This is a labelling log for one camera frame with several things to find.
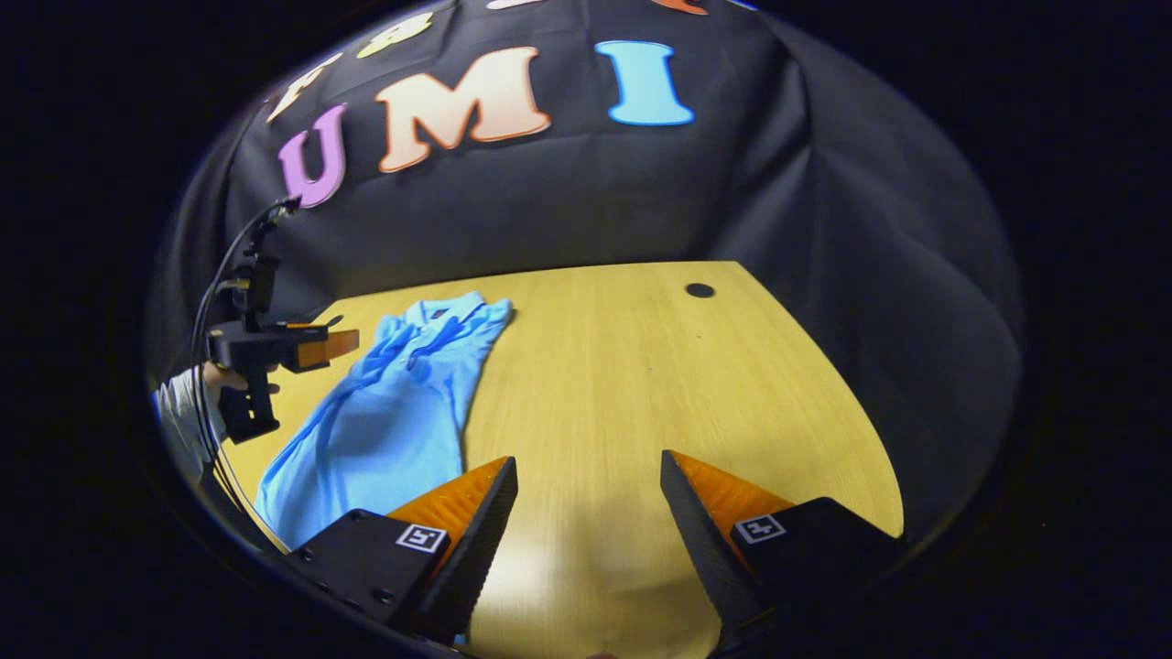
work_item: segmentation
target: person's arm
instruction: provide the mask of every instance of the person's arm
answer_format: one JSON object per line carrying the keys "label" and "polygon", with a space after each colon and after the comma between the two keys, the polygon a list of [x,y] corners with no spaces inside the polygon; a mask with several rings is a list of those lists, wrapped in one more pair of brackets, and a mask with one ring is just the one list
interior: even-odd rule
{"label": "person's arm", "polygon": [[[211,420],[212,436],[219,446],[227,436],[224,419],[219,413],[220,390],[224,387],[245,390],[248,382],[233,372],[217,368],[207,361],[204,369],[204,401],[207,403],[207,416]],[[271,366],[270,372],[277,366]],[[179,470],[188,482],[195,485],[204,473],[204,464],[211,461],[207,450],[199,442],[199,415],[196,413],[196,396],[191,375],[193,369],[184,371],[169,381],[163,382],[151,395],[155,410],[168,448]],[[279,387],[271,385],[270,390],[277,393]]]}

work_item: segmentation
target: black cable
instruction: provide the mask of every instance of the black cable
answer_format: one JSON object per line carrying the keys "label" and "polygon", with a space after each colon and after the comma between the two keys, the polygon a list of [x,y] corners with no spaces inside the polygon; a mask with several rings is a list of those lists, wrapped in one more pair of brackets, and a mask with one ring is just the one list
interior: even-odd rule
{"label": "black cable", "polygon": [[264,220],[275,220],[278,216],[274,211],[281,210],[284,212],[292,212],[300,205],[300,197],[297,198],[285,198],[275,202],[267,206],[265,210],[257,213],[255,217],[250,219],[244,229],[237,233],[232,244],[229,246],[227,251],[224,253],[224,258],[220,260],[219,267],[216,270],[216,276],[212,277],[211,284],[204,291],[204,297],[199,300],[199,307],[196,311],[195,326],[191,332],[191,361],[195,365],[191,372],[191,382],[193,386],[193,395],[196,399],[196,415],[199,420],[199,442],[207,451],[209,457],[211,457],[211,466],[216,474],[220,476],[224,482],[225,489],[232,500],[232,503],[239,508],[241,512],[245,512],[245,505],[237,496],[236,490],[231,485],[231,481],[227,477],[227,470],[223,463],[223,456],[219,451],[219,446],[216,442],[214,429],[211,427],[211,417],[207,412],[207,401],[204,398],[204,364],[207,361],[207,344],[204,340],[204,324],[207,319],[207,310],[211,307],[211,301],[214,299],[216,294],[219,292],[220,279],[224,276],[224,271],[227,264],[232,260],[232,256],[236,253],[237,249],[244,238],[252,233],[252,230]]}

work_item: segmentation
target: letter m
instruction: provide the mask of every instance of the letter m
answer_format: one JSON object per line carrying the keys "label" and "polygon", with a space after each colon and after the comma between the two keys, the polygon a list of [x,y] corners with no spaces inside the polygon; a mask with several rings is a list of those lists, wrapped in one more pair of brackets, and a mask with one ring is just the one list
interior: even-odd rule
{"label": "letter m", "polygon": [[428,157],[431,149],[420,142],[416,123],[444,149],[455,149],[473,109],[479,109],[479,121],[471,130],[477,142],[509,140],[548,128],[550,115],[537,109],[529,81],[529,62],[534,56],[537,48],[527,46],[482,55],[455,89],[428,74],[384,88],[375,96],[375,101],[387,104],[387,155],[379,169],[398,171]]}

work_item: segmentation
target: shirt sleeve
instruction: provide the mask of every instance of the shirt sleeve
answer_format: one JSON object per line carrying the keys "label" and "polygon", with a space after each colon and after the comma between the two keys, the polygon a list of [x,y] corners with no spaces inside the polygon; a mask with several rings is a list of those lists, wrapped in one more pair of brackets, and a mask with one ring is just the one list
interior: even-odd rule
{"label": "shirt sleeve", "polygon": [[[179,373],[163,382],[151,394],[166,447],[179,470],[192,485],[197,484],[203,476],[204,464],[211,462],[211,456],[199,442],[199,415],[196,413],[195,388],[191,382],[193,371],[190,368]],[[204,398],[209,402],[211,401],[206,387]],[[209,406],[207,414],[211,417],[212,433],[218,446],[227,434],[224,419],[213,405]]]}

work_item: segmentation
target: table surface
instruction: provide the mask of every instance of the table surface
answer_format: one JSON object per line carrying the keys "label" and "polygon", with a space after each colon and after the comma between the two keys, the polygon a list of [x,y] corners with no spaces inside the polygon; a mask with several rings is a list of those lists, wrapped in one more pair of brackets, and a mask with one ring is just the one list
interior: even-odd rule
{"label": "table surface", "polygon": [[[715,295],[684,288],[703,283]],[[272,374],[281,428],[224,454],[250,497],[305,417],[416,300],[478,291],[516,314],[486,359],[463,448],[517,458],[519,494],[472,614],[493,658],[608,651],[702,658],[720,620],[660,491],[670,448],[802,503],[830,496],[892,536],[899,487],[863,408],[740,264],[607,265],[449,281],[339,300],[362,345],[329,368]]]}

